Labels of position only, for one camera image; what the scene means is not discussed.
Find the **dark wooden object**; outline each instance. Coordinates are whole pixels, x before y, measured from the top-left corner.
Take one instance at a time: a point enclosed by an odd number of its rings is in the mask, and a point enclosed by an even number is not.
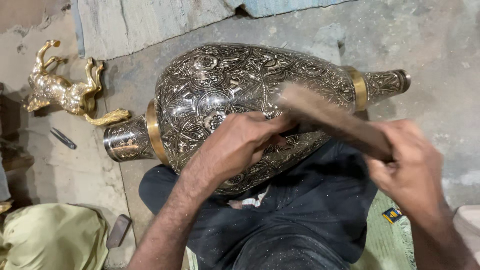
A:
[[[310,90],[288,84],[277,100],[277,105],[289,110],[299,122],[311,122],[318,125],[327,134],[336,137],[357,148],[361,152],[382,160],[392,162],[392,145],[385,134],[345,110],[328,103],[324,98]]]

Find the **engraved metal vase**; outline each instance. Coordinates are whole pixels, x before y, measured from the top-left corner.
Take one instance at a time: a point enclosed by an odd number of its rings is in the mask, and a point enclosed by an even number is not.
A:
[[[405,92],[404,70],[359,72],[287,49],[246,44],[208,44],[175,58],[160,75],[155,98],[144,115],[105,130],[114,160],[159,158],[180,173],[205,139],[229,113],[280,110],[272,103],[284,81],[299,83],[350,113]],[[236,194],[297,164],[330,137],[315,131],[286,137],[262,159],[225,181],[220,194]]]

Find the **hand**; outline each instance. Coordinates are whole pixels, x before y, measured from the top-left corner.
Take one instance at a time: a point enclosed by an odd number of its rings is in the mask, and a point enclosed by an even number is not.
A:
[[[285,113],[271,120],[259,111],[229,114],[192,156],[180,179],[192,181],[197,191],[209,196],[222,182],[257,163],[267,146],[285,145],[278,134],[293,126]]]
[[[393,147],[395,162],[366,157],[370,177],[407,215],[436,214],[446,205],[442,191],[443,157],[412,121],[375,122]]]

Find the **black trousers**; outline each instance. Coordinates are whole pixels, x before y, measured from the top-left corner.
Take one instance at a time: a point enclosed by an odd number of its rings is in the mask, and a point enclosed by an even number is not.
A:
[[[152,213],[160,211],[177,178],[163,165],[145,174],[139,194]],[[262,193],[268,185],[258,208],[232,209],[226,204]],[[252,235],[296,223],[354,263],[365,246],[368,209],[376,192],[362,155],[331,139],[299,164],[243,194],[211,196],[200,209],[187,246],[197,255],[201,270],[229,269]]]

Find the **horse figurine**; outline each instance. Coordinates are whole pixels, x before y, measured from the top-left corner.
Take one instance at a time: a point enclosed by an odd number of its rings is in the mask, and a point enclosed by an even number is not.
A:
[[[99,119],[90,118],[88,114],[95,109],[95,94],[102,90],[100,73],[104,69],[103,62],[98,61],[94,76],[94,62],[91,57],[88,58],[85,66],[88,82],[72,84],[64,77],[47,71],[47,67],[54,62],[57,65],[66,62],[65,58],[58,56],[50,57],[46,63],[43,61],[45,51],[52,46],[60,46],[60,41],[47,40],[45,45],[36,53],[35,65],[28,77],[28,83],[32,87],[33,93],[26,98],[27,104],[24,104],[24,108],[28,112],[38,110],[51,103],[58,103],[67,112],[84,116],[89,123],[97,126],[126,120],[130,117],[127,110],[116,109]]]

